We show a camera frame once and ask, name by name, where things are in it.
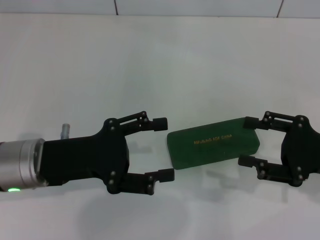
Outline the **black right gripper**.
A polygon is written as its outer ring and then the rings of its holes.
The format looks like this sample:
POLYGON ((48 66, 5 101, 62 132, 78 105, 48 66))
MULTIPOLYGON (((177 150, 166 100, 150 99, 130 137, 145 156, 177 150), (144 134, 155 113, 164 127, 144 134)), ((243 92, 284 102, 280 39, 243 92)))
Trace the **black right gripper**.
POLYGON ((256 168, 257 178, 299 187, 310 174, 320 173, 320 134, 303 115, 290 116, 266 111, 262 119, 246 116, 244 129, 287 131, 281 144, 282 164, 241 155, 238 165, 256 168))

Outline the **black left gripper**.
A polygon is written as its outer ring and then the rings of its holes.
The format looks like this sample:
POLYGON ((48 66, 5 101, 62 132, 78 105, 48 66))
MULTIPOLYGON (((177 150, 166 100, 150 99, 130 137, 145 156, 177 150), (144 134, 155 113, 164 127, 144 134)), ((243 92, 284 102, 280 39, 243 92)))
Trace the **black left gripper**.
POLYGON ((166 130, 166 117, 150 120, 147 112, 142 111, 119 119, 107 119, 101 130, 91 136, 45 141, 41 176, 50 186, 97 178, 103 181, 110 194, 153 195, 156 182, 175 180, 175 170, 128 173, 129 150, 125 135, 166 130))

